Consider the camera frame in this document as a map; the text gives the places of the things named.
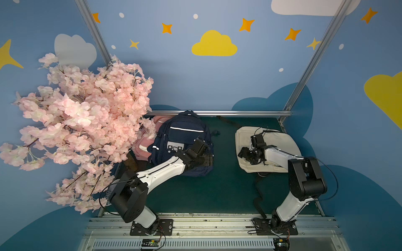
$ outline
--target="backpack strap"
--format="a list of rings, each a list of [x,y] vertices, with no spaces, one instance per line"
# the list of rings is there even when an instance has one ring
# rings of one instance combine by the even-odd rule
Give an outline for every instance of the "backpack strap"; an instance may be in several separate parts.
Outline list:
[[[257,183],[260,182],[264,177],[269,176],[270,174],[271,173],[267,173],[266,176],[261,176],[259,173],[257,173],[257,176],[256,176],[256,178],[254,180],[254,187],[255,187],[255,190],[257,190],[259,196],[253,200],[253,204],[254,204],[254,207],[257,209],[257,211],[261,214],[261,216],[264,219],[266,219],[267,216],[266,216],[266,214],[264,213],[264,210],[261,208],[261,206],[259,204],[264,198],[263,198],[263,193],[261,192],[261,190],[257,186]]]
[[[189,111],[189,110],[187,110],[187,111],[185,111],[185,112],[181,112],[181,113],[179,113],[178,115],[190,115],[190,116],[193,116],[193,117],[195,117],[195,118],[200,118],[200,116],[198,116],[197,114],[195,114],[193,111]]]
[[[229,119],[227,119],[227,118],[225,118],[225,117],[222,117],[222,116],[216,116],[218,119],[220,119],[220,120],[222,120],[223,122],[226,122],[226,123],[228,123],[228,124],[231,124],[232,126],[234,126],[234,127],[237,127],[237,128],[241,128],[241,127],[243,127],[242,125],[240,125],[239,123],[237,123],[237,122],[234,122],[234,121],[231,121],[231,120],[229,120]]]

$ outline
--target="brown object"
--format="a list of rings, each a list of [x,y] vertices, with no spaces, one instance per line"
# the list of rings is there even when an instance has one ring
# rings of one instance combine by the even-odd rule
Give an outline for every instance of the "brown object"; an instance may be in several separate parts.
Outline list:
[[[137,171],[138,166],[131,153],[127,154],[127,158],[128,158],[127,160],[123,161],[123,164],[126,166],[127,170]]]

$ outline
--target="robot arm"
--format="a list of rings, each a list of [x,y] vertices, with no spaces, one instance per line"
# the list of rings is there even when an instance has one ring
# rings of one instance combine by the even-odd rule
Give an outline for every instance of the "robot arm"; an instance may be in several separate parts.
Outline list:
[[[290,192],[272,212],[267,228],[277,234],[286,233],[287,230],[294,232],[292,226],[297,215],[311,201],[326,193],[326,183],[315,158],[292,155],[274,145],[267,145],[263,138],[264,132],[269,130],[251,136],[252,149],[243,147],[238,156],[244,157],[252,165],[269,160],[288,170]]]
[[[203,141],[197,139],[191,148],[176,153],[160,165],[137,173],[125,172],[109,196],[111,204],[125,222],[135,221],[153,233],[158,226],[158,218],[145,206],[148,193],[186,170],[213,165],[213,155],[204,154],[207,148]]]

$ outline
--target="black motor joint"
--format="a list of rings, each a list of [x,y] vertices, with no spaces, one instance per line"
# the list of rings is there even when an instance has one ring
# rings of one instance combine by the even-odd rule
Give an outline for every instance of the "black motor joint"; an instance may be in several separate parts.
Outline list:
[[[252,165],[258,165],[261,162],[266,161],[265,159],[265,149],[271,146],[267,146],[264,141],[263,133],[251,136],[251,148],[243,147],[239,154],[240,158],[245,158],[246,161],[250,162]]]

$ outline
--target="metal vent grille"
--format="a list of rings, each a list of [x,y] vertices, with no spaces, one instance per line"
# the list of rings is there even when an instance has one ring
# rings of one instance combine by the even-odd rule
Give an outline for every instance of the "metal vent grille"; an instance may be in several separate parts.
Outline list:
[[[253,248],[253,249],[266,249],[266,248],[274,248],[274,244],[272,239],[268,240],[216,240],[216,239],[206,239],[206,240],[167,240],[164,247],[168,248],[235,248],[235,249],[244,249],[244,248]]]
[[[141,239],[97,239],[94,242],[92,250],[139,250],[141,248]],[[207,239],[167,239],[163,246],[164,249],[267,249],[274,248],[273,239],[255,238],[253,240],[246,238],[207,238]]]
[[[130,241],[125,239],[97,239],[94,242],[92,250],[108,249],[138,249],[141,242],[138,240]]]

